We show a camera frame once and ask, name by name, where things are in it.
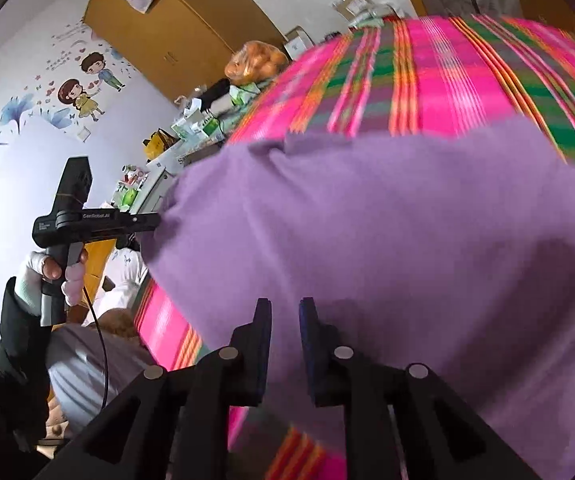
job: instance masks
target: round metal bolt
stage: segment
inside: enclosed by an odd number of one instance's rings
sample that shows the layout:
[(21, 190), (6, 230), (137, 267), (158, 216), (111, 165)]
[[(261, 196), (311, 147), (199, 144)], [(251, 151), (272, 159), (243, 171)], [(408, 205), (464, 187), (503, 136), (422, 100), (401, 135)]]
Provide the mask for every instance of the round metal bolt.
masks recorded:
[(231, 361), (239, 356), (239, 351), (233, 346), (226, 346), (218, 351), (218, 356), (221, 357), (223, 361)]
[(349, 346), (337, 346), (337, 348), (334, 349), (334, 355), (339, 359), (351, 359), (354, 355), (354, 350)]
[(412, 365), (408, 372), (415, 379), (425, 379), (429, 375), (429, 370), (424, 365)]
[(154, 380), (154, 379), (158, 379), (159, 377), (162, 377), (162, 375), (164, 374), (164, 369), (161, 368), (158, 365), (152, 365), (149, 366), (148, 368), (146, 368), (146, 370), (143, 372), (143, 375), (146, 377), (146, 379), (149, 380)]

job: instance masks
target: gray pants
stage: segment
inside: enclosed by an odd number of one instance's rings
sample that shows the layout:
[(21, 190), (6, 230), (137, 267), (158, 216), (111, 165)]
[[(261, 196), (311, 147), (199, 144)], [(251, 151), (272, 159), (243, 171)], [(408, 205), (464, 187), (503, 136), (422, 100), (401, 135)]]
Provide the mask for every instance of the gray pants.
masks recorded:
[[(110, 387), (108, 402), (149, 365), (148, 350), (112, 334), (103, 333), (108, 354)], [(52, 333), (46, 365), (63, 414), (69, 421), (66, 436), (72, 438), (101, 410), (105, 378), (103, 349), (94, 327), (65, 325)]]

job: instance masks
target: black jacket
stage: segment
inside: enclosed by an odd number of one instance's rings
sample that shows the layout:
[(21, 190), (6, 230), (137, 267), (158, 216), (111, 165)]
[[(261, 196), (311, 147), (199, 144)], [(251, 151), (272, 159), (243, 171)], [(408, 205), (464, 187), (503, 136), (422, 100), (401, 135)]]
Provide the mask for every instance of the black jacket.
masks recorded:
[(0, 480), (31, 479), (48, 462), (34, 444), (46, 433), (51, 327), (21, 310), (14, 283), (5, 286), (0, 323)]

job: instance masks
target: black sleeve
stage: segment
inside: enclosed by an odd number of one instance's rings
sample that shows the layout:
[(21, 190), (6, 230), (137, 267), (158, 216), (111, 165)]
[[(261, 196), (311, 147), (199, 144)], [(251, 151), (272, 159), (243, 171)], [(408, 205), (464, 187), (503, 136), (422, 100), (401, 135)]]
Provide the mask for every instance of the black sleeve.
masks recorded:
[(0, 323), (0, 412), (10, 432), (33, 445), (45, 436), (50, 380), (46, 351), (52, 327), (22, 310), (15, 278), (5, 285)]

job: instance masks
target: cartoon girl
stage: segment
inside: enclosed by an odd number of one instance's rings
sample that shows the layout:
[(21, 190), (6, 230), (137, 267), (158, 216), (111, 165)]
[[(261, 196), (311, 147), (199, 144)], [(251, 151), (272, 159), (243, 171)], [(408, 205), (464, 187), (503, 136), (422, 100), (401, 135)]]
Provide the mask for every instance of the cartoon girl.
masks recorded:
[(103, 115), (105, 112), (99, 108), (99, 104), (96, 101), (90, 99), (90, 96), (97, 95), (98, 93), (99, 91), (97, 90), (93, 94), (88, 95), (84, 92), (81, 83), (76, 79), (68, 79), (61, 85), (61, 88), (58, 89), (58, 100), (65, 105), (74, 105), (74, 108), (79, 110), (80, 118), (91, 115), (94, 121), (98, 121), (94, 113), (98, 112)]

